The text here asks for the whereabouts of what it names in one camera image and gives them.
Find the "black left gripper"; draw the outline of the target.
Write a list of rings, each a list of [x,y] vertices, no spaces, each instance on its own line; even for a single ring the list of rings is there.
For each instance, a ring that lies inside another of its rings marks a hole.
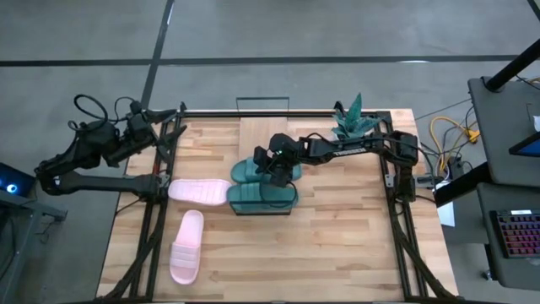
[[[125,130],[127,143],[139,149],[156,145],[156,155],[160,160],[173,160],[178,138],[186,131],[187,126],[174,127],[172,132],[167,133],[168,124],[163,124],[158,139],[151,123],[161,123],[170,117],[175,117],[177,110],[146,110],[144,112],[142,104],[136,100],[132,101],[129,107]]]

